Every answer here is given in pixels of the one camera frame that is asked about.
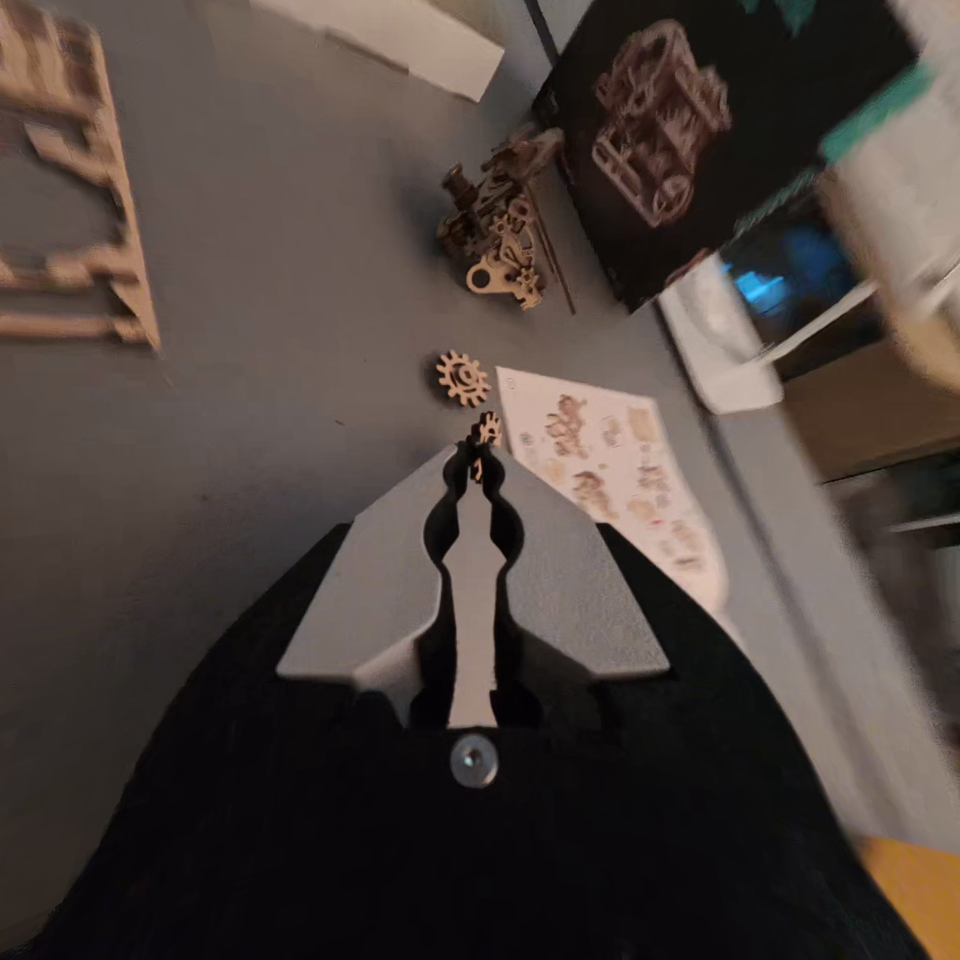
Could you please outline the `laser-cut wooden parts sheet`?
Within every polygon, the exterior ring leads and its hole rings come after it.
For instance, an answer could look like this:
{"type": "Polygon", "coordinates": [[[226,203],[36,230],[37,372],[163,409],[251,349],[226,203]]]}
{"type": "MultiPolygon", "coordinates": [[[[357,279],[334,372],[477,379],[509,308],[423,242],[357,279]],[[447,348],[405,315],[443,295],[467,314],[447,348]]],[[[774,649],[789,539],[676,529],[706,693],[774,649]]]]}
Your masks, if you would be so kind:
{"type": "Polygon", "coordinates": [[[42,254],[2,252],[3,294],[78,295],[105,284],[121,307],[101,315],[3,310],[8,340],[114,341],[158,353],[161,330],[101,35],[30,2],[1,3],[2,155],[38,163],[97,191],[108,239],[42,254]]]}

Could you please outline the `small wooden model assembly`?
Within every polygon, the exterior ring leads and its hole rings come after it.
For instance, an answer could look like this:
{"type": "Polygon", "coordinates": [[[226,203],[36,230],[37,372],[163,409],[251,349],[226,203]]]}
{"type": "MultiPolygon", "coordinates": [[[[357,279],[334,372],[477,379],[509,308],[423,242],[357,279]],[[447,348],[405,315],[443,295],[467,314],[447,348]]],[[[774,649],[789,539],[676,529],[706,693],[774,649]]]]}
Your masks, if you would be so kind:
{"type": "Polygon", "coordinates": [[[463,270],[470,293],[511,297],[528,310],[541,304],[552,278],[569,313],[576,314],[534,190],[565,143],[556,126],[538,133],[528,126],[491,152],[479,180],[470,179],[460,163],[446,171],[440,185],[452,211],[439,222],[437,241],[463,270]]]}

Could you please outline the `illustrated instruction booklet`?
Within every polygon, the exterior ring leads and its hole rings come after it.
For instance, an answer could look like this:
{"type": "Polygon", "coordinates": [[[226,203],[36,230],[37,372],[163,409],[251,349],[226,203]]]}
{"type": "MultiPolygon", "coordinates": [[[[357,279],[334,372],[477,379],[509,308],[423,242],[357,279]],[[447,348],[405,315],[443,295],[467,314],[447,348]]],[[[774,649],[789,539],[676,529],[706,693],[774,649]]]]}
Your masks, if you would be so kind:
{"type": "Polygon", "coordinates": [[[496,377],[511,455],[722,614],[725,561],[654,398],[504,366],[496,377]]]}

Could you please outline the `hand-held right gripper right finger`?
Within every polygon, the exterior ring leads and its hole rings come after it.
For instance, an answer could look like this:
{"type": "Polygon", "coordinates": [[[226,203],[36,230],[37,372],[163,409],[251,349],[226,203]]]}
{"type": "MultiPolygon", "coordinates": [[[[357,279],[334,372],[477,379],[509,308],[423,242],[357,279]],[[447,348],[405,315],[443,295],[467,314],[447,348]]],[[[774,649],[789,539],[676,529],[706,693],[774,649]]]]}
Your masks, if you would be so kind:
{"type": "Polygon", "coordinates": [[[632,681],[666,652],[591,517],[498,447],[484,451],[498,682],[632,681]]]}

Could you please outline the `black model kit box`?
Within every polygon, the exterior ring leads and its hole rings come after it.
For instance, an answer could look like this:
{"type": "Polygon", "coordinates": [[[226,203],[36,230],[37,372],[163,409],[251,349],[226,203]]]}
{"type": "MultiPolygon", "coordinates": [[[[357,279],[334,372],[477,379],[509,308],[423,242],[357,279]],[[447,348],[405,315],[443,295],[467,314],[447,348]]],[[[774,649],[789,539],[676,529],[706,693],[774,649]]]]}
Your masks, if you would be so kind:
{"type": "Polygon", "coordinates": [[[887,2],[592,2],[537,92],[558,165],[616,299],[634,311],[719,250],[831,136],[913,79],[887,2]]]}

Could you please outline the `tiny wooden gear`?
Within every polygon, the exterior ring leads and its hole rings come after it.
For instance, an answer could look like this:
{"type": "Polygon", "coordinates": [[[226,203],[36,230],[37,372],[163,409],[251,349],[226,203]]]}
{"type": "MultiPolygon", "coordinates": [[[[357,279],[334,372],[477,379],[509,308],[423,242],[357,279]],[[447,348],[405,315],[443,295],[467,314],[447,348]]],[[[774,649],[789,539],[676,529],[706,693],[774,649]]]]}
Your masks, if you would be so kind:
{"type": "MultiPolygon", "coordinates": [[[[469,435],[472,447],[480,451],[489,447],[499,448],[502,444],[502,422],[495,411],[486,411],[471,427],[469,435]]],[[[483,482],[483,459],[478,453],[470,467],[470,478],[476,484],[483,482]]]]}

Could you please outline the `white box with rings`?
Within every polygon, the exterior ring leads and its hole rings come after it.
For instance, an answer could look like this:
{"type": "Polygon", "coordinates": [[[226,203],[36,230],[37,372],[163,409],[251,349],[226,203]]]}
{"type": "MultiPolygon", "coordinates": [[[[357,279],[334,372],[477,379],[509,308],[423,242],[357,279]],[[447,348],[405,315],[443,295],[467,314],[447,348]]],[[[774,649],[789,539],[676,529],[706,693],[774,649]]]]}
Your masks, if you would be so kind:
{"type": "Polygon", "coordinates": [[[254,1],[251,6],[474,103],[482,99],[505,52],[494,2],[254,1]]]}

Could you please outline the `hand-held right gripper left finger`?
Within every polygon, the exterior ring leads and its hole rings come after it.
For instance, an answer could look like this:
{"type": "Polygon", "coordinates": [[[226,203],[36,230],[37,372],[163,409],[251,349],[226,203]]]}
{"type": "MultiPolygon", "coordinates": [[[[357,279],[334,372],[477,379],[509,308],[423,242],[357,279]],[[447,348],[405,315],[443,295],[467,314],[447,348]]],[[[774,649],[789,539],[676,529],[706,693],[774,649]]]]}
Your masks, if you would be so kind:
{"type": "Polygon", "coordinates": [[[359,513],[276,667],[286,680],[422,690],[429,632],[450,608],[461,447],[449,445],[359,513]]]}

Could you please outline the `small loose wooden gear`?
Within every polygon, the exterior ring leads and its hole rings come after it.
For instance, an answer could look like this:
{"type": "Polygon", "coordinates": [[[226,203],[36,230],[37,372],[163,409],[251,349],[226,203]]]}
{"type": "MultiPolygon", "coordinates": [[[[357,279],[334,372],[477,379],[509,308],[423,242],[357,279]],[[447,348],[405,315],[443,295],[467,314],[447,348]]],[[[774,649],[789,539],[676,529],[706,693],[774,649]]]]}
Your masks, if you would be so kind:
{"type": "Polygon", "coordinates": [[[438,386],[448,399],[476,409],[485,404],[491,390],[489,376],[469,354],[449,350],[438,356],[435,366],[438,386]]]}

